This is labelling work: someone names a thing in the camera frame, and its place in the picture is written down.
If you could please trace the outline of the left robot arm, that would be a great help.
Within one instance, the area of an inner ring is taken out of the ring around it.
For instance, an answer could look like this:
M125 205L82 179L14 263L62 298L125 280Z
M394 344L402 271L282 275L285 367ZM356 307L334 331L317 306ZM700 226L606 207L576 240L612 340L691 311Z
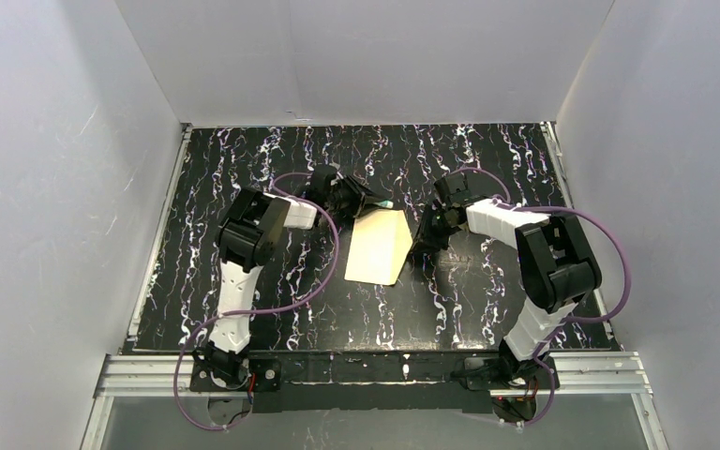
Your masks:
M219 387L237 390L253 378L247 347L254 294L284 230L310 230L325 220L335 233L336 218L360 218L393 206L391 200L332 166L318 166L303 176L305 185L294 192L277 186L268 192L241 188L220 222L216 315L207 325L206 342L192 352L197 375Z

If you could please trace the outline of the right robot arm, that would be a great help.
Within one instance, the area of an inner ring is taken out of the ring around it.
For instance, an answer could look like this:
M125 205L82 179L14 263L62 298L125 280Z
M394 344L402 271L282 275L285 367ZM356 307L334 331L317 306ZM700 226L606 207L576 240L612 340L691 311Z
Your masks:
M599 264L578 218L568 212L537 213L472 188L456 171L434 184L437 198L422 214L411 254L435 254L455 233L499 240L517 251L526 300L495 355L470 357L451 373L468 390L525 382L549 370L548 347L577 304L602 283Z

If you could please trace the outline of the cream envelope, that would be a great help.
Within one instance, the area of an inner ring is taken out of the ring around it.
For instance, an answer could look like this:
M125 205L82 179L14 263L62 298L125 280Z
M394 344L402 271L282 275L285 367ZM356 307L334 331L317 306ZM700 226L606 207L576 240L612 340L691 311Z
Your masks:
M354 221L344 279L393 286L413 239L405 212L378 209Z

